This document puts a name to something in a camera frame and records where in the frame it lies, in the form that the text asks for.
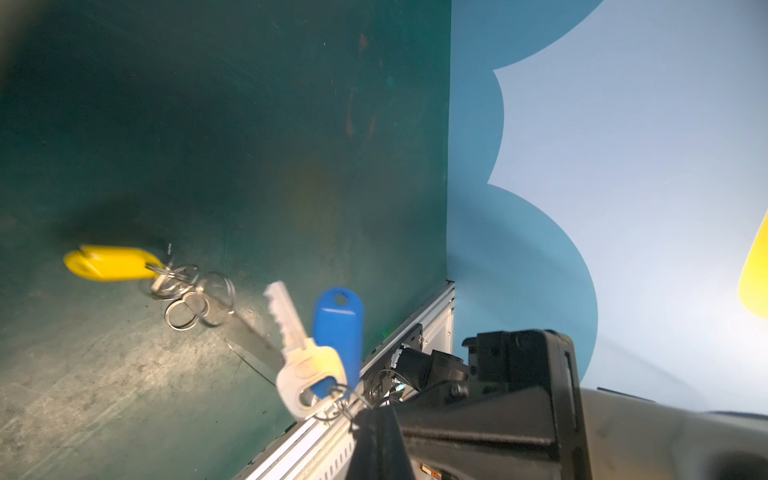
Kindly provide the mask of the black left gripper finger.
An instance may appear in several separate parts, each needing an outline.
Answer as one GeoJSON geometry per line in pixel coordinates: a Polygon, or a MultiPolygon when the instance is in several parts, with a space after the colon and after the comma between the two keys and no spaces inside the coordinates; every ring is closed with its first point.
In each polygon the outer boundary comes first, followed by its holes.
{"type": "Polygon", "coordinates": [[[355,447],[346,479],[415,479],[392,406],[361,410],[353,418],[352,425],[355,447]]]}

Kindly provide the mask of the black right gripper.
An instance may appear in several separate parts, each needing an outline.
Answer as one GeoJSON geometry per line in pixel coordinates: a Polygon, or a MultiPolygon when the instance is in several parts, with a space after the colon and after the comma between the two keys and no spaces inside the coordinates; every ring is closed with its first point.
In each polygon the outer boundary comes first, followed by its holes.
{"type": "Polygon", "coordinates": [[[574,344],[553,330],[467,338],[470,380],[483,390],[449,401],[444,389],[395,408],[408,454],[458,479],[589,479],[591,466],[574,344]]]}

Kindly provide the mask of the blue key tag with key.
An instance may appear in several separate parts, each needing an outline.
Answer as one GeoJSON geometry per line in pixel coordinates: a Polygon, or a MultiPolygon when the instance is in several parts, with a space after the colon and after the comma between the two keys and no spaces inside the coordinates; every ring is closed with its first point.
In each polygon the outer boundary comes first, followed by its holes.
{"type": "Polygon", "coordinates": [[[290,414],[303,421],[347,400],[361,379],[361,299],[346,288],[327,290],[316,302],[308,333],[283,282],[269,284],[264,295],[282,336],[284,366],[276,388],[290,414]]]}

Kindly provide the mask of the grey ring-shaped metal plate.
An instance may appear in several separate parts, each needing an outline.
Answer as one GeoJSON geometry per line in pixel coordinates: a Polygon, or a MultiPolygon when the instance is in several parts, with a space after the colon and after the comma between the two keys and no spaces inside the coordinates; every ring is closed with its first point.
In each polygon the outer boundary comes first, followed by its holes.
{"type": "Polygon", "coordinates": [[[147,260],[144,267],[154,274],[151,297],[166,303],[163,321],[169,328],[188,332],[200,326],[212,331],[270,386],[277,384],[282,354],[270,332],[237,309],[237,290],[229,277],[192,264],[176,265],[172,259],[147,260]]]}

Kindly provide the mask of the yellow key tag with ring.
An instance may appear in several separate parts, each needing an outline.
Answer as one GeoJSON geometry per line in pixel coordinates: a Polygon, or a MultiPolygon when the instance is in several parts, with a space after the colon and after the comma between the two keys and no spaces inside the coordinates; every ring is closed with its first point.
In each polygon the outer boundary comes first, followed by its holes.
{"type": "Polygon", "coordinates": [[[167,265],[138,248],[83,245],[64,255],[67,269],[78,277],[97,282],[152,279],[167,265]]]}

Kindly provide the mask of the green table mat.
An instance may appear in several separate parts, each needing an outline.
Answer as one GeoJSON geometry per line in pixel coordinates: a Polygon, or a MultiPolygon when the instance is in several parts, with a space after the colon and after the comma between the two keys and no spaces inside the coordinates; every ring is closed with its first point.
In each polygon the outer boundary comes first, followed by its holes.
{"type": "Polygon", "coordinates": [[[63,257],[132,247],[221,272],[277,340],[358,294],[366,351],[446,282],[447,1],[1,5],[1,475],[229,479],[292,423],[274,387],[154,278],[63,257]]]}

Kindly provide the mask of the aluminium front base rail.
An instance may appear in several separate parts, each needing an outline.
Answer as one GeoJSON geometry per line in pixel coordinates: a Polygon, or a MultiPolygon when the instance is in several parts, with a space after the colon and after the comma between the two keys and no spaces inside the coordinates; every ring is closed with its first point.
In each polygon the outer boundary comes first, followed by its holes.
{"type": "MultiPolygon", "coordinates": [[[[395,363],[398,347],[408,345],[429,353],[453,350],[455,284],[447,282],[408,317],[365,359],[357,392],[372,390],[382,369],[395,363]]],[[[352,423],[344,415],[331,420],[310,419],[290,427],[251,460],[238,479],[343,479],[355,447],[352,423]]]]}

